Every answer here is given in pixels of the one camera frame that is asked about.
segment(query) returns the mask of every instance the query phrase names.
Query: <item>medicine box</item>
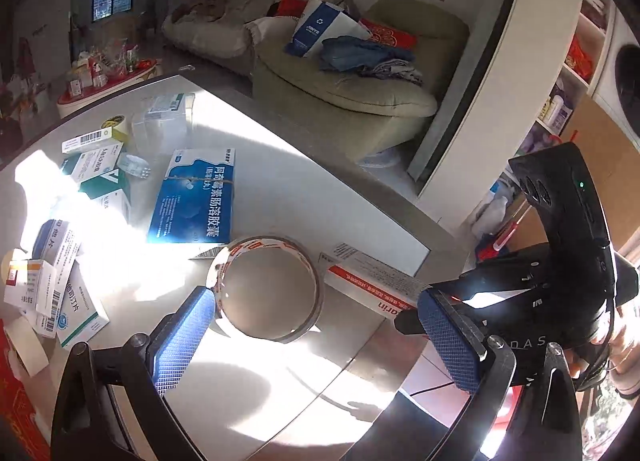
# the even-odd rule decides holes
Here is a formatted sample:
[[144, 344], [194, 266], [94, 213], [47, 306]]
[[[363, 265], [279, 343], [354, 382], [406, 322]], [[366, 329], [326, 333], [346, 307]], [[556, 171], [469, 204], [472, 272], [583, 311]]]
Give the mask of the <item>medicine box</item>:
[[69, 279], [79, 247], [78, 233], [71, 228], [67, 221], [50, 219], [40, 227], [32, 255], [34, 258], [43, 259], [55, 267], [56, 282], [52, 295], [50, 295], [50, 311], [48, 313], [38, 311], [45, 318], [27, 315], [30, 322], [36, 321], [36, 325], [33, 327], [36, 333], [44, 336], [49, 335], [49, 337], [54, 336], [52, 333], [58, 317], [60, 298], [65, 291], [66, 281]]
[[88, 342], [108, 323], [100, 299], [84, 282], [80, 265], [74, 263], [58, 315], [56, 333], [60, 345], [71, 349], [78, 342]]
[[47, 261], [11, 261], [5, 281], [4, 301], [19, 309], [36, 311], [40, 308], [44, 312], [47, 299], [51, 300], [53, 297], [55, 282], [56, 269]]
[[90, 180], [116, 168], [116, 162], [123, 147], [122, 142], [71, 154], [60, 168], [62, 174], [70, 176], [76, 183]]
[[229, 244], [234, 161], [234, 149], [175, 151], [160, 187], [147, 241], [190, 247], [190, 257]]
[[391, 320], [415, 309], [429, 287], [345, 243], [320, 254], [318, 271], [326, 284]]
[[80, 192], [84, 192], [100, 204], [104, 209], [116, 210], [129, 222], [130, 186], [127, 174], [122, 169], [114, 168], [100, 176], [80, 184]]
[[106, 127], [62, 142], [62, 154], [74, 154], [116, 145], [118, 142], [125, 142], [124, 137], [126, 134], [122, 134], [113, 127]]

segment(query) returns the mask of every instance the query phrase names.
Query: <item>sofa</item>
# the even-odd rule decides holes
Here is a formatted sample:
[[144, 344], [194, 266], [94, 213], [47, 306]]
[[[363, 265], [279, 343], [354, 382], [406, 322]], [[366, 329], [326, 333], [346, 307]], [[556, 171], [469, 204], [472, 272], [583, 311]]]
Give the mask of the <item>sofa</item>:
[[265, 18], [271, 5], [278, 1], [190, 0], [186, 15], [179, 19], [175, 19], [175, 12], [167, 16], [162, 33], [182, 50], [251, 76], [255, 45], [283, 31], [290, 36], [298, 22], [295, 18]]
[[417, 0], [379, 0], [364, 18], [417, 36], [414, 66], [424, 85], [319, 70], [317, 57], [283, 51], [292, 31], [255, 47], [253, 95], [324, 137], [354, 161], [409, 141], [433, 117], [468, 39], [459, 18]]

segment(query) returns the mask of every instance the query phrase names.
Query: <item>white tape roll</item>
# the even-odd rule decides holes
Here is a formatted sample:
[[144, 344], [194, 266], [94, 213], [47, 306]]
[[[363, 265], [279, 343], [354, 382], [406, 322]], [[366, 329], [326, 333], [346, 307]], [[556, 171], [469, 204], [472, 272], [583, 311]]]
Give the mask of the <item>white tape roll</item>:
[[49, 365], [47, 354], [25, 317], [21, 316], [4, 326], [4, 333], [30, 377], [37, 375]]
[[113, 137], [116, 140], [124, 142], [125, 144], [129, 141], [129, 127], [127, 125], [127, 118], [124, 116], [117, 115], [103, 121], [100, 128], [106, 129], [107, 127], [113, 128]]
[[207, 275], [231, 337], [289, 343], [318, 320], [324, 284], [300, 245], [261, 235], [235, 241], [216, 256]]

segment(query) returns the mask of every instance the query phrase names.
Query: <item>cable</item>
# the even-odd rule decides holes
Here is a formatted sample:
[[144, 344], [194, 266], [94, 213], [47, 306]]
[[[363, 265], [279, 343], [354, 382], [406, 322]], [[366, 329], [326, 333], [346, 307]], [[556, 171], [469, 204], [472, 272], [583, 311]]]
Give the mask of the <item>cable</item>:
[[609, 310], [609, 330], [607, 331], [607, 336], [604, 339], [604, 342], [600, 345], [600, 350], [598, 351], [598, 356], [596, 356], [596, 360], [591, 362], [591, 365], [587, 367], [587, 370], [581, 375], [575, 382], [575, 391], [578, 392], [582, 389], [583, 385], [590, 380], [591, 374], [593, 373], [596, 365], [600, 365], [602, 360], [604, 359], [604, 355], [607, 351], [607, 346], [609, 345], [609, 341], [611, 340], [611, 336], [613, 335], [613, 328], [616, 319], [616, 292], [615, 290], [611, 290], [609, 292], [609, 297], [607, 297], [607, 310]]
[[453, 381], [450, 381], [449, 383], [443, 383], [442, 385], [438, 385], [436, 387], [432, 387], [431, 389], [425, 389], [423, 391], [418, 391], [417, 393], [409, 394], [409, 396], [417, 396], [418, 394], [429, 393], [431, 391], [435, 391], [436, 389], [441, 389], [443, 387], [448, 387], [449, 385], [453, 385]]

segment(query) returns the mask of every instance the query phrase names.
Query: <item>barcode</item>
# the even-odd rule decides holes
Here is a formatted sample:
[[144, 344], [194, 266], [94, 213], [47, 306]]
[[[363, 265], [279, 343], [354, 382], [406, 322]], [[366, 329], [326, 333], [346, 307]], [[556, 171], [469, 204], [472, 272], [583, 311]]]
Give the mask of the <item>barcode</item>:
[[80, 143], [85, 144], [92, 140], [97, 140], [98, 138], [100, 138], [101, 134], [102, 134], [102, 131], [95, 131], [95, 133], [89, 133], [89, 134], [85, 134], [84, 136], [80, 136]]
[[53, 301], [51, 303], [51, 318], [47, 318], [47, 333], [53, 333], [53, 328], [56, 325], [56, 319], [58, 317], [58, 303], [60, 302], [60, 292], [53, 292]]

